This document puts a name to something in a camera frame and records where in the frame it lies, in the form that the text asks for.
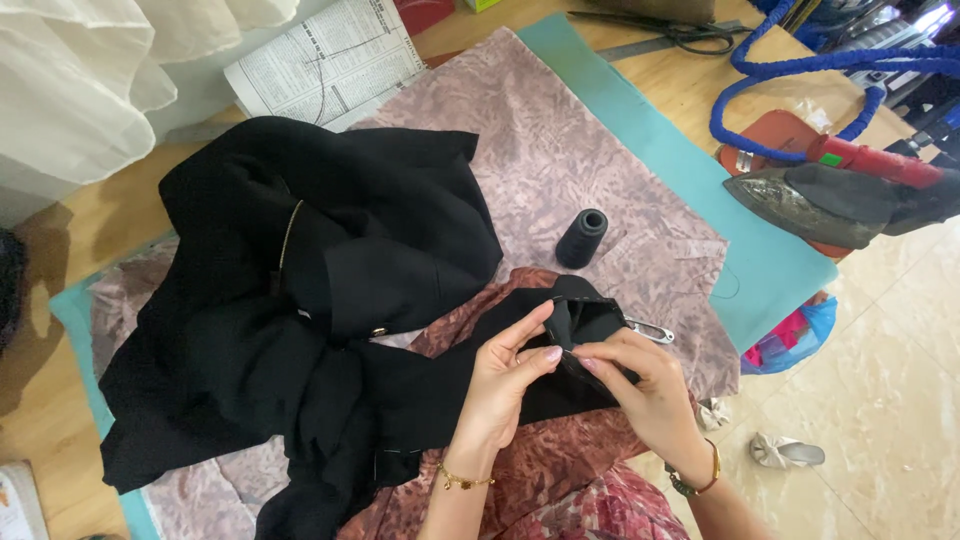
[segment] black thread cone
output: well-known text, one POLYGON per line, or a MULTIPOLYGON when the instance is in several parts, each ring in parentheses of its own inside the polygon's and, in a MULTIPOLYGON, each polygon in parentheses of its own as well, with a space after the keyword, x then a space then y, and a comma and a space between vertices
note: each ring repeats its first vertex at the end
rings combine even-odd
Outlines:
POLYGON ((602 211, 586 209, 580 212, 557 242, 557 262, 571 270, 587 266, 606 232, 607 216, 602 211))

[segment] gold zipper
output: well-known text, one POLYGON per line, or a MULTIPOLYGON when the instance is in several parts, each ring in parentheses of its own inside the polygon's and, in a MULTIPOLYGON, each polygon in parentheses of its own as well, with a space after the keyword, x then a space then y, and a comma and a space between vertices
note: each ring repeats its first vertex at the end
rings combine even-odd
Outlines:
POLYGON ((294 212, 290 214, 290 222, 287 223, 287 234, 283 236, 283 247, 280 248, 280 265, 277 268, 277 272, 283 270, 283 258, 287 255, 287 242, 290 240, 290 230, 294 228, 294 218, 297 217, 297 211, 300 210, 300 206, 303 204, 303 200, 297 203, 294 207, 294 212))

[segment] wooden table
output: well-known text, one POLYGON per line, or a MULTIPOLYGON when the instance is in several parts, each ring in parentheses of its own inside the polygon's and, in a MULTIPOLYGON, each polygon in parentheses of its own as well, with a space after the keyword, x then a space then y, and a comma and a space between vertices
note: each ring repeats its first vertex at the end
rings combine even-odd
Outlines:
MULTIPOLYGON (((499 26, 518 29, 556 11, 588 9, 581 0, 504 0, 480 14, 462 3, 447 20, 414 37, 429 58, 469 48, 499 26)), ((746 0, 718 0, 717 20, 755 26, 762 16, 746 0)), ((594 49, 653 37, 641 31, 571 19, 594 49)), ((751 60, 772 61, 810 52, 780 28, 751 60)), ((704 151, 717 148, 709 109, 720 90, 742 76, 727 57, 679 49, 615 63, 650 101, 704 151)), ((844 126, 859 111, 863 92, 835 72, 791 77, 755 86, 731 101, 726 125, 740 131, 773 109, 792 110, 817 127, 844 126)), ((215 117, 242 119, 236 108, 215 117)), ((912 135, 885 108, 859 141, 875 147, 912 135)), ((161 145, 109 179, 87 185, 17 228, 27 244, 29 299, 22 329, 0 361, 0 458, 30 459, 51 538, 75 540, 95 532, 129 537, 112 488, 101 483, 99 438, 86 405, 74 355, 50 315, 49 298, 170 229, 156 194, 159 180, 201 144, 161 145)))

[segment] woman's left hand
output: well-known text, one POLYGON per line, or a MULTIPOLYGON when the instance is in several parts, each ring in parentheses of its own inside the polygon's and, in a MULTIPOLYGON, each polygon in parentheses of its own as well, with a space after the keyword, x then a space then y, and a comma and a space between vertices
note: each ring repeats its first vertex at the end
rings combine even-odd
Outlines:
POLYGON ((544 332, 543 321, 553 313, 547 301, 477 351, 473 377, 451 447, 496 453, 514 440, 520 402, 531 382, 557 369, 563 350, 558 346, 517 353, 544 332))

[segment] white shoe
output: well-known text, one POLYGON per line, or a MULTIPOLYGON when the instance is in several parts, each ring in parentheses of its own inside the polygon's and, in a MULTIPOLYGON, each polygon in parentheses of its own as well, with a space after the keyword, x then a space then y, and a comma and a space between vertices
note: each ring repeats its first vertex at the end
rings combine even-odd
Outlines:
POLYGON ((824 449, 797 439, 757 433, 750 441, 750 455, 764 467, 786 469, 790 465, 822 465, 827 460, 824 449))
POLYGON ((727 402, 709 398, 697 402, 697 424, 704 431, 717 431, 730 423, 732 414, 727 402))
POLYGON ((49 540, 34 475, 25 461, 0 467, 0 538, 49 540))

